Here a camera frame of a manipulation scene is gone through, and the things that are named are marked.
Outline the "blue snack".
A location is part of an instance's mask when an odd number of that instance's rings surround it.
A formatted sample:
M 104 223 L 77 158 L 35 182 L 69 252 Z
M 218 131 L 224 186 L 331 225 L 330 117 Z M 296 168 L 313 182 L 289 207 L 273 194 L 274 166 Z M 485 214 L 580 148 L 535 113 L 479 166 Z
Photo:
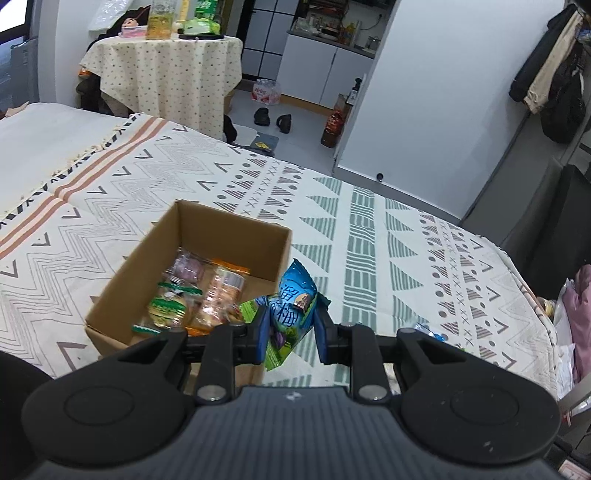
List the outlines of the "blue snack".
M 430 336 L 431 338 L 434 338 L 438 341 L 441 342 L 445 342 L 448 340 L 448 337 L 445 334 L 440 334 L 437 333 L 435 331 L 433 331 L 428 325 L 426 324 L 422 324 L 422 323 L 415 323 L 415 325 L 413 326 L 413 328 L 421 333 L 424 333 L 425 335 Z

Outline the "round table with dotted cloth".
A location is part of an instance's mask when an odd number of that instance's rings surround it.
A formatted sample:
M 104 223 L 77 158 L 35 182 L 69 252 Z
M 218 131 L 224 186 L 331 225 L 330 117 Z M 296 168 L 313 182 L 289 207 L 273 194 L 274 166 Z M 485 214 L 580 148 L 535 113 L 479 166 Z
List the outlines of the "round table with dotted cloth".
M 242 80 L 242 41 L 111 37 L 94 43 L 80 66 L 132 112 L 221 139 L 224 99 Z

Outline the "blue green snack bag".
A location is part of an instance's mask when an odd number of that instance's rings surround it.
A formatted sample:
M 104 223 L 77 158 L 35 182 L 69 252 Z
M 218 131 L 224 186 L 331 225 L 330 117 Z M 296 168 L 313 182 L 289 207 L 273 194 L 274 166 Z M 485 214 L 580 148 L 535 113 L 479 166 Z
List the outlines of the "blue green snack bag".
M 276 293 L 247 300 L 238 306 L 245 323 L 252 323 L 260 308 L 269 314 L 269 320 L 263 321 L 263 336 L 259 341 L 266 347 L 264 367 L 267 371 L 283 365 L 314 327 L 315 311 L 328 308 L 329 304 L 331 301 L 318 291 L 308 270 L 294 259 L 281 276 Z

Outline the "dark red oil bottle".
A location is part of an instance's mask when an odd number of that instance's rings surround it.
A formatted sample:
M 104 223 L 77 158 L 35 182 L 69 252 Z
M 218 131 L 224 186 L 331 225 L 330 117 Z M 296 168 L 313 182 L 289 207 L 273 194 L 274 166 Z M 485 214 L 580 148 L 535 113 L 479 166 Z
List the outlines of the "dark red oil bottle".
M 335 148 L 342 135 L 342 130 L 346 125 L 349 113 L 351 113 L 353 106 L 355 106 L 356 98 L 359 95 L 363 79 L 356 78 L 356 83 L 349 91 L 348 95 L 339 94 L 335 107 L 329 115 L 325 129 L 322 132 L 321 144 L 328 148 Z

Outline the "black slipper right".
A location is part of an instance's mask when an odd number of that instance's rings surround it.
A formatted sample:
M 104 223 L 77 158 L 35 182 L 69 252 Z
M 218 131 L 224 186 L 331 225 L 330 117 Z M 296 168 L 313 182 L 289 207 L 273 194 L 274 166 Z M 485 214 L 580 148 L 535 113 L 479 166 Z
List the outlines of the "black slipper right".
M 276 118 L 276 127 L 280 133 L 290 134 L 291 124 L 293 124 L 293 116 L 290 114 L 283 114 Z

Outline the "hanging coats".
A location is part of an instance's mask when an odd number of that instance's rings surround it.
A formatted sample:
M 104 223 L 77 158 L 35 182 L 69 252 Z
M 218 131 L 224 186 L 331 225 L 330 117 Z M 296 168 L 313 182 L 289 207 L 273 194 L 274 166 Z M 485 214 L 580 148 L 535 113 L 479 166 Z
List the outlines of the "hanging coats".
M 509 97 L 540 117 L 543 134 L 569 144 L 586 116 L 584 47 L 579 37 L 588 25 L 580 6 L 569 3 L 547 23 L 509 89 Z

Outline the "orange cracker packet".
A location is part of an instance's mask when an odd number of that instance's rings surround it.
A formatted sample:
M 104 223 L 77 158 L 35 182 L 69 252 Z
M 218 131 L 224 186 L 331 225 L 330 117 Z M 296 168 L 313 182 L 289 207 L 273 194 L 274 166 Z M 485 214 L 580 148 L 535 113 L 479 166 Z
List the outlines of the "orange cracker packet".
M 242 323 L 238 300 L 242 296 L 249 268 L 221 259 L 197 260 L 188 274 L 188 283 L 201 293 L 186 327 L 191 337 L 206 336 L 223 324 Z

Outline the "black slipper left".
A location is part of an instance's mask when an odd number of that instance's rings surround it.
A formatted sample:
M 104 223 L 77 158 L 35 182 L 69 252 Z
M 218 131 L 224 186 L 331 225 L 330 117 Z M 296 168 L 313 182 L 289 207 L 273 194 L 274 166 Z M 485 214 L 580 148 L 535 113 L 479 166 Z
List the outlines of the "black slipper left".
M 270 126 L 270 110 L 266 107 L 260 107 L 253 114 L 253 122 L 257 126 L 269 127 Z

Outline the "black chair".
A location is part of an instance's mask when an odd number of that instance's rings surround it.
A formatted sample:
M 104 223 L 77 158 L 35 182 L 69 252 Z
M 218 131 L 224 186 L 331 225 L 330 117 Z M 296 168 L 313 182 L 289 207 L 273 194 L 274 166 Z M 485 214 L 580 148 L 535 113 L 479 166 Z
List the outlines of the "black chair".
M 590 263 L 590 181 L 577 166 L 548 167 L 502 248 L 534 294 L 546 299 Z

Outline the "pack of water bottles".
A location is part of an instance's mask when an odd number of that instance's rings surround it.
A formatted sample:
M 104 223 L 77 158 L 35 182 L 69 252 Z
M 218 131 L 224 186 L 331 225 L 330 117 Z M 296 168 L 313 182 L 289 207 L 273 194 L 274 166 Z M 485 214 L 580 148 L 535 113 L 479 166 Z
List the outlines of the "pack of water bottles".
M 276 80 L 259 78 L 252 85 L 252 100 L 257 103 L 274 106 L 280 104 L 280 83 Z

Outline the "purple snack packet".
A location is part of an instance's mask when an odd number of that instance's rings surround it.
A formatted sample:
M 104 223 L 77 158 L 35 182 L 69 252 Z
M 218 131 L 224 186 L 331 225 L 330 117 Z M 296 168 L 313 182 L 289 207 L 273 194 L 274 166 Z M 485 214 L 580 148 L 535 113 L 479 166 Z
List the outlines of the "purple snack packet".
M 172 265 L 166 270 L 168 278 L 177 284 L 186 284 L 198 287 L 208 261 L 190 251 L 179 248 Z

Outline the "pink bedding pile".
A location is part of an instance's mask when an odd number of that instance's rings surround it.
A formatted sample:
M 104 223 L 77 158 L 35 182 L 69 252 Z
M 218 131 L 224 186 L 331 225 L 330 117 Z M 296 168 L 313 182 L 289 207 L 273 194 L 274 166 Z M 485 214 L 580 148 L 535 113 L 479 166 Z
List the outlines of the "pink bedding pile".
M 555 313 L 559 345 L 559 397 L 590 374 L 590 265 L 563 285 Z

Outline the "green biscuit packet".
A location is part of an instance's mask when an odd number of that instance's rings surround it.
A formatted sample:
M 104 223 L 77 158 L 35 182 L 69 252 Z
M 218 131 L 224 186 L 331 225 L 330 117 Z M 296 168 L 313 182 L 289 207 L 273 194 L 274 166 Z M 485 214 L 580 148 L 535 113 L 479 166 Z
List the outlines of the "green biscuit packet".
M 201 298 L 202 291 L 194 285 L 178 281 L 159 282 L 145 314 L 131 329 L 139 334 L 157 335 L 166 330 L 184 328 L 193 318 Z

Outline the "black slipper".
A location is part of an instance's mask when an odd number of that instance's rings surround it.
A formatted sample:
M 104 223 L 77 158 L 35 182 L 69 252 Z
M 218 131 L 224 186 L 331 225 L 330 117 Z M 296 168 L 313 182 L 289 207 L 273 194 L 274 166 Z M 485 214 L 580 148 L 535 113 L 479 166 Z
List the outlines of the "black slipper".
M 260 107 L 253 114 L 253 122 L 257 126 L 269 127 L 270 126 L 270 110 L 266 107 Z
M 291 124 L 293 124 L 293 116 L 290 114 L 283 114 L 276 118 L 276 127 L 280 133 L 290 134 Z

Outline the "brown cardboard box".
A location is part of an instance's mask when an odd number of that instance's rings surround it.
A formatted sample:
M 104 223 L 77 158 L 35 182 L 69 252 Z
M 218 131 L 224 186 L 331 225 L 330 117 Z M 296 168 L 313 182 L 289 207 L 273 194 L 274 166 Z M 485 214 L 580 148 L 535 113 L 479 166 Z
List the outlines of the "brown cardboard box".
M 102 357 L 146 339 L 132 331 L 172 274 L 206 292 L 219 266 L 245 278 L 235 302 L 276 293 L 290 258 L 291 231 L 274 222 L 176 201 L 136 246 L 86 317 L 86 333 Z

